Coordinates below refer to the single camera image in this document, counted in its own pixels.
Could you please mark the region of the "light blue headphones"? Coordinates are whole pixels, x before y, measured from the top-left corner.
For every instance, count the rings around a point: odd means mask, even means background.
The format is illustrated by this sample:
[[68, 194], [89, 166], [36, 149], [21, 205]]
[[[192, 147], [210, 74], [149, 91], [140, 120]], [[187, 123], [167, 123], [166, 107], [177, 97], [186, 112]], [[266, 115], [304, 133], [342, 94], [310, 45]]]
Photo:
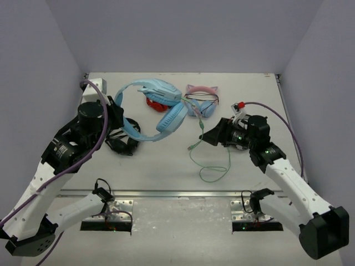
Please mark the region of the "light blue headphones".
[[155, 142], [162, 140], [175, 132], [188, 113], [188, 108], [182, 100], [182, 92], [174, 85], [160, 79], [138, 79], [124, 85], [114, 98], [117, 106], [121, 106], [123, 101], [123, 92], [130, 86], [139, 86], [139, 92], [146, 98], [146, 104], [157, 112], [164, 113], [163, 118], [156, 125], [159, 132], [154, 136], [141, 134], [131, 125], [127, 118], [123, 118], [123, 127], [121, 128], [131, 139], [139, 142]]

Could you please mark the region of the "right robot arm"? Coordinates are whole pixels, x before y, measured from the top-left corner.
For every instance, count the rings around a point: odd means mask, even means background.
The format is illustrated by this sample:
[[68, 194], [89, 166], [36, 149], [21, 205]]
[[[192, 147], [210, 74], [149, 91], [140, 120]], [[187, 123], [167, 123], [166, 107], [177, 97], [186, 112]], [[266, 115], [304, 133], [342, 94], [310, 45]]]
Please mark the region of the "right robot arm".
[[227, 118], [199, 137], [210, 145], [240, 145], [249, 151], [252, 163], [290, 199], [280, 200], [264, 188], [250, 194], [249, 209], [276, 219], [298, 239], [307, 255], [318, 260], [349, 243], [349, 214], [342, 206], [333, 207], [319, 196], [297, 173], [286, 154], [270, 138], [266, 117], [248, 116], [241, 127]]

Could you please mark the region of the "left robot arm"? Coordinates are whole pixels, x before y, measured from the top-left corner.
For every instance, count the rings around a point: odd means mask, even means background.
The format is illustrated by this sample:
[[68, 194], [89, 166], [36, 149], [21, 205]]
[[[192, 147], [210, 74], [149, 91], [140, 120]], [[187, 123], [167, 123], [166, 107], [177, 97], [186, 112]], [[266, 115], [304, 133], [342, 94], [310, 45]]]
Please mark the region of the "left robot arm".
[[1, 238], [16, 257], [44, 253], [66, 229], [107, 210], [114, 196], [95, 186], [86, 197], [50, 213], [50, 205], [62, 187], [101, 148], [111, 128], [123, 125], [123, 109], [111, 96], [78, 107], [76, 117], [49, 143], [33, 179], [13, 210], [1, 220]]

